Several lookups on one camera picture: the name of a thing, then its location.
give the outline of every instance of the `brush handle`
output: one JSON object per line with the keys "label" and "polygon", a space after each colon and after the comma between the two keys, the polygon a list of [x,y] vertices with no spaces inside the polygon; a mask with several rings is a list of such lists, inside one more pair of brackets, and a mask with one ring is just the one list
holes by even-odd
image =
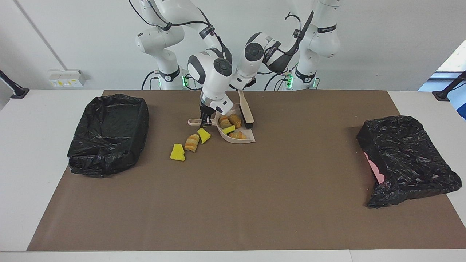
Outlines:
{"label": "brush handle", "polygon": [[[217,126],[217,123],[215,119],[212,119],[212,125],[211,126]],[[199,118],[190,118],[188,119],[188,125],[190,126],[201,126],[202,120]]]}
{"label": "brush handle", "polygon": [[251,113],[251,109],[249,108],[249,104],[247,103],[247,100],[244,97],[243,90],[238,90],[238,95],[240,97],[240,106],[241,106],[241,111],[243,113],[244,120],[246,121],[247,124],[254,123],[254,117],[253,117],[253,114]]}

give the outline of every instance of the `white wall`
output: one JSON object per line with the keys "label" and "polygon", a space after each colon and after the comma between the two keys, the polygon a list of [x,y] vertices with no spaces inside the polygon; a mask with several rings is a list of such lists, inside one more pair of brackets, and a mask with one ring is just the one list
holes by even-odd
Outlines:
{"label": "white wall", "polygon": [[[234,59],[253,33],[265,31],[281,42],[292,33],[294,22],[283,21],[288,11],[281,0],[192,1]],[[87,89],[138,89],[156,68],[134,44],[147,25],[125,0],[21,0],[21,5],[66,67],[81,69],[90,79]],[[320,64],[319,88],[417,90],[466,39],[465,7],[463,0],[345,1],[338,23],[342,48]],[[197,32],[185,31],[185,41],[171,48],[183,66],[190,54],[205,49]],[[50,88],[47,69],[60,65],[14,0],[3,0],[0,8],[0,49],[0,68],[11,78],[25,87]],[[260,76],[256,88],[267,79]]]}

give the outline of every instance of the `white table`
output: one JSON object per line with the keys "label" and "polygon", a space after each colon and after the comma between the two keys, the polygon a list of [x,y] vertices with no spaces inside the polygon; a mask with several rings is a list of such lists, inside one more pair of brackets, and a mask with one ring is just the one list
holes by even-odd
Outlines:
{"label": "white table", "polygon": [[[463,262],[462,250],[306,250],[186,252],[26,252],[62,177],[84,107],[102,90],[31,90],[0,111],[0,261],[309,261]],[[389,92],[402,115],[419,120],[438,151],[466,181],[466,122],[431,93]],[[448,194],[463,223],[466,190]]]}

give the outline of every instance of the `croissant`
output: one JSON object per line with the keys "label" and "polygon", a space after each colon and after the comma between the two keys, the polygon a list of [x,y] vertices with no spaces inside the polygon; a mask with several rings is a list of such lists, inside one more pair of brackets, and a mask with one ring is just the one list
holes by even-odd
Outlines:
{"label": "croissant", "polygon": [[185,150],[186,151],[193,151],[194,153],[196,152],[196,149],[199,144],[199,135],[194,134],[188,137],[185,143]]}
{"label": "croissant", "polygon": [[234,132],[228,135],[231,138],[236,138],[236,139],[247,139],[246,135],[243,134],[243,132]]}
{"label": "croissant", "polygon": [[227,127],[232,126],[232,123],[230,123],[230,120],[228,120],[227,116],[220,117],[219,124],[221,129],[225,129]]}
{"label": "croissant", "polygon": [[230,120],[230,123],[232,123],[236,129],[241,127],[241,118],[237,114],[231,114],[228,120]]}

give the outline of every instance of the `black trash bag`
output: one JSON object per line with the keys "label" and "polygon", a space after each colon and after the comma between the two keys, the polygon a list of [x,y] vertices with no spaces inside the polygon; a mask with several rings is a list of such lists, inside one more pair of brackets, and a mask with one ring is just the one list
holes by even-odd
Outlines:
{"label": "black trash bag", "polygon": [[461,188],[459,176],[440,156],[422,124],[412,117],[366,121],[357,140],[385,176],[382,183],[376,182],[369,207],[397,205]]}
{"label": "black trash bag", "polygon": [[129,169],[139,160],[148,128],[144,99],[124,94],[94,98],[69,147],[71,172],[103,178]]}

